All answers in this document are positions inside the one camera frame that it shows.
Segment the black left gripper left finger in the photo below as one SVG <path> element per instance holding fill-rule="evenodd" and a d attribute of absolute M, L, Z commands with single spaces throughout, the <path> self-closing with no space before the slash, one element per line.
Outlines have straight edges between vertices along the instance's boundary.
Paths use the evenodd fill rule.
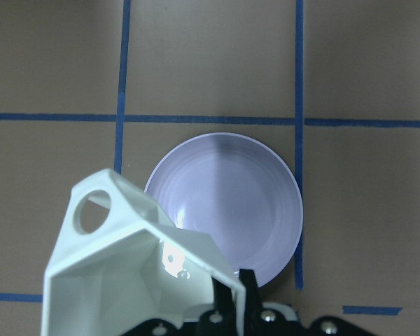
<path fill-rule="evenodd" d="M 211 326 L 216 329 L 217 335 L 236 335 L 236 314 L 232 291 L 215 278 L 212 279 L 212 284 L 213 312 L 211 313 Z"/>

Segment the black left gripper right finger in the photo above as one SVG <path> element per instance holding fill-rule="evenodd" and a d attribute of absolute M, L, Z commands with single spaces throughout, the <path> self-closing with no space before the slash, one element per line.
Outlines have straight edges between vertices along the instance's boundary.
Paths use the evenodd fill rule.
<path fill-rule="evenodd" d="M 240 269 L 239 280 L 246 289 L 244 310 L 244 334 L 258 334 L 259 313 L 263 309 L 255 272 L 252 269 Z"/>

